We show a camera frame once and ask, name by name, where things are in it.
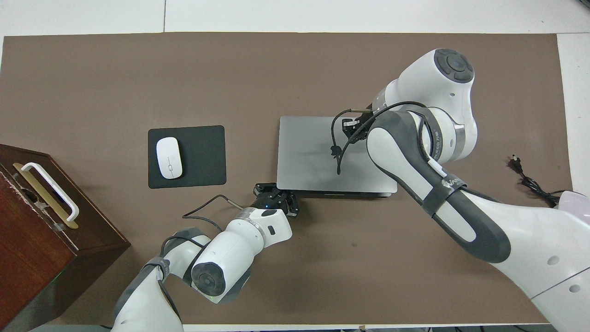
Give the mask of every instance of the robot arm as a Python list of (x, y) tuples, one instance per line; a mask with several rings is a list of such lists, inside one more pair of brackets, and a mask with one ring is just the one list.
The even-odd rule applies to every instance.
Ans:
[[(456, 73), (442, 69), (443, 61)], [(559, 331), (586, 330), (590, 226), (567, 211), (511, 206), (475, 193), (439, 163), (463, 158), (475, 145), (472, 82), (471, 65), (455, 51), (435, 50), (420, 58), (372, 107), (401, 100), (430, 107), (401, 106), (375, 118), (368, 153), (461, 247), (518, 285)]]
[(163, 282), (172, 274), (213, 303), (230, 302), (250, 277), (262, 249), (291, 238), (286, 215), (298, 212), (295, 196), (258, 184), (256, 201), (212, 240), (199, 229), (181, 229), (164, 241), (125, 289), (114, 309), (113, 331), (183, 331)]

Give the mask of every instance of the silver laptop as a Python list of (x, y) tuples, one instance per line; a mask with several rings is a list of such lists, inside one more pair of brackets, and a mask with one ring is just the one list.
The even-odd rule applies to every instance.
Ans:
[[(389, 197), (397, 183), (380, 171), (369, 158), (366, 141), (350, 144), (340, 175), (331, 156), (331, 117), (282, 116), (278, 133), (277, 187), (327, 196)], [(336, 143), (348, 140), (342, 120), (334, 125)]]

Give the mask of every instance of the mouse pad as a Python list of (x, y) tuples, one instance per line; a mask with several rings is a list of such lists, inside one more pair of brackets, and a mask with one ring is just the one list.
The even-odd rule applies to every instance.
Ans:
[[(164, 137), (178, 141), (182, 175), (166, 179), (160, 172), (156, 143)], [(147, 132), (147, 183), (150, 188), (225, 184), (225, 129), (223, 126), (159, 128)]]

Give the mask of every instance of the white table surface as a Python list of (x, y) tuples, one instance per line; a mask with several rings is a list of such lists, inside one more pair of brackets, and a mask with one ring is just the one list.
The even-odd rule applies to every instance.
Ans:
[[(590, 9), (577, 0), (0, 0), (0, 43), (7, 35), (173, 31), (557, 33), (562, 77), (555, 79), (563, 81), (573, 189), (590, 196), (586, 166), (590, 163), (586, 153)], [(356, 327), (186, 325), (185, 329)]]

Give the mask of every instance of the wooden box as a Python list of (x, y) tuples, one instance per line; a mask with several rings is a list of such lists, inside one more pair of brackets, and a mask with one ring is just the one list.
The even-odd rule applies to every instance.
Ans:
[(3, 332), (61, 315), (129, 246), (49, 155), (0, 144)]

